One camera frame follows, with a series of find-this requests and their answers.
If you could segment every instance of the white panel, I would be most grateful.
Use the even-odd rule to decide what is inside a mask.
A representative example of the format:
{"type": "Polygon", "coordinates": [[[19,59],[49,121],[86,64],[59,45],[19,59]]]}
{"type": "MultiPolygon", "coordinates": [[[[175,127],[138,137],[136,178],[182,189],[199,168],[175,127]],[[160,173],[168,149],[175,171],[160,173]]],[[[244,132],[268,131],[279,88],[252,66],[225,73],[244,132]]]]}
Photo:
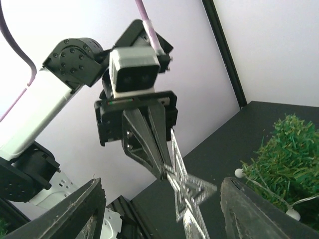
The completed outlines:
{"type": "MultiPolygon", "coordinates": [[[[202,2],[144,2],[156,31],[174,46],[171,71],[158,76],[155,88],[173,90],[178,96],[175,133],[186,155],[238,111],[237,101],[202,2]]],[[[134,0],[4,0],[2,4],[13,36],[37,65],[65,38],[90,37],[107,49],[140,17],[134,0]]],[[[0,79],[25,82],[28,68],[2,42],[1,50],[6,52],[0,59],[6,69],[1,69],[0,79]]],[[[100,146],[93,103],[101,90],[100,82],[83,87],[37,140],[76,185],[101,177],[110,203],[119,195],[134,197],[154,177],[125,156],[119,141],[100,146]]],[[[42,213],[18,206],[31,218],[42,213]]]]}
{"type": "Polygon", "coordinates": [[[319,1],[214,0],[248,101],[319,106],[319,1]]]}

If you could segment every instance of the black vertical frame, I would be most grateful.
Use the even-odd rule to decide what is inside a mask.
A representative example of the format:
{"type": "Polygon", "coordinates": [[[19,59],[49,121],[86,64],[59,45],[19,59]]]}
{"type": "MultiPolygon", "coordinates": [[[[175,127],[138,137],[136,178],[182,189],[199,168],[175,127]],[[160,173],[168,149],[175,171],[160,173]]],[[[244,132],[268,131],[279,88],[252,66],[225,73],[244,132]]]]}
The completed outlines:
{"type": "Polygon", "coordinates": [[[238,105],[240,108],[247,105],[246,97],[243,91],[243,88],[241,86],[239,76],[237,74],[237,70],[235,67],[235,63],[233,61],[233,58],[231,56],[226,37],[223,31],[223,28],[221,26],[217,10],[214,4],[213,0],[202,0],[204,4],[205,11],[208,16],[208,20],[210,23],[210,26],[214,32],[219,51],[221,53],[221,56],[223,58],[230,82],[233,86],[238,105]]]}

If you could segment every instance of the cable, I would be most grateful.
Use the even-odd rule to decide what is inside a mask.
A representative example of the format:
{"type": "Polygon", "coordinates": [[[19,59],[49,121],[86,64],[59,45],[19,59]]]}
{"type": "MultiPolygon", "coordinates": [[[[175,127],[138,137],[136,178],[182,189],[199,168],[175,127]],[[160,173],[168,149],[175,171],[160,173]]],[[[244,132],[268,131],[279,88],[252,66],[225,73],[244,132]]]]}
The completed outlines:
{"type": "MultiPolygon", "coordinates": [[[[35,75],[36,75],[36,66],[35,64],[32,62],[32,60],[22,51],[22,49],[19,47],[19,45],[16,43],[16,41],[14,40],[14,38],[12,37],[8,26],[6,25],[5,19],[4,19],[4,15],[3,15],[3,10],[2,10],[2,4],[1,4],[1,0],[0,0],[0,30],[2,35],[4,36],[5,40],[7,41],[7,43],[11,46],[11,48],[16,52],[16,54],[18,54],[19,57],[21,57],[21,59],[23,61],[26,62],[26,64],[29,65],[29,67],[31,68],[31,78],[29,80],[29,83],[27,84],[27,87],[29,87],[32,82],[35,79],[35,75]]],[[[0,118],[0,122],[7,116],[7,114],[11,111],[11,109],[15,106],[15,104],[20,100],[20,98],[23,96],[23,94],[26,92],[25,88],[20,95],[17,97],[17,99],[13,102],[13,104],[9,107],[9,109],[7,109],[7,111],[4,113],[4,115],[1,116],[0,118]]]]}
{"type": "Polygon", "coordinates": [[[135,0],[136,5],[138,6],[138,9],[140,11],[142,20],[143,20],[143,25],[145,28],[145,31],[147,35],[149,36],[150,43],[154,51],[156,52],[157,55],[164,55],[164,50],[162,49],[160,45],[160,41],[158,39],[158,36],[156,35],[156,32],[154,30],[154,27],[152,25],[151,20],[149,19],[148,13],[146,12],[146,9],[143,4],[143,0],[135,0]]]}

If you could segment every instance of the black cable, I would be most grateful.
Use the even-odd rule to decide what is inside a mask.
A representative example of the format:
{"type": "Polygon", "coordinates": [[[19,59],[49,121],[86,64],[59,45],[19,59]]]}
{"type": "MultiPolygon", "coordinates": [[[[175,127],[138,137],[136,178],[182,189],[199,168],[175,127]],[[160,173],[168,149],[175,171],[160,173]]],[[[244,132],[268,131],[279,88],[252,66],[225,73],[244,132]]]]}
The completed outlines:
{"type": "Polygon", "coordinates": [[[4,36],[5,40],[7,41],[7,43],[11,46],[11,48],[31,68],[31,78],[30,78],[30,81],[28,84],[28,86],[30,86],[30,84],[33,82],[35,75],[36,75],[36,66],[32,62],[32,60],[22,51],[22,49],[19,47],[19,45],[16,43],[16,41],[12,37],[12,35],[8,29],[8,26],[6,25],[5,19],[4,19],[1,0],[0,0],[0,30],[1,30],[1,33],[4,36]]]}

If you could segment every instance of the robotic arm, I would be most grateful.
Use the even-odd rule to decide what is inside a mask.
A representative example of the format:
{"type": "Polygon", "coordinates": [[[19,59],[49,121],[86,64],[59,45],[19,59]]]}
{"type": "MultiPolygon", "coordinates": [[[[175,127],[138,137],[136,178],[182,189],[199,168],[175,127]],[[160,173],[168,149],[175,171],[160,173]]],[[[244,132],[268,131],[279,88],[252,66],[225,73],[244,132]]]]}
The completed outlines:
{"type": "MultiPolygon", "coordinates": [[[[135,20],[112,49],[103,50],[89,38],[65,39],[55,47],[0,123],[1,197],[49,210],[78,189],[35,139],[84,85],[91,87],[101,77],[104,90],[95,103],[101,145],[121,140],[127,156],[158,179],[165,177],[164,164],[171,165],[166,141],[177,109],[173,92],[154,90],[172,51],[157,37],[161,54],[151,47],[143,22],[135,20]]],[[[120,215],[106,209],[101,238],[116,238],[121,226],[120,215]]]]}

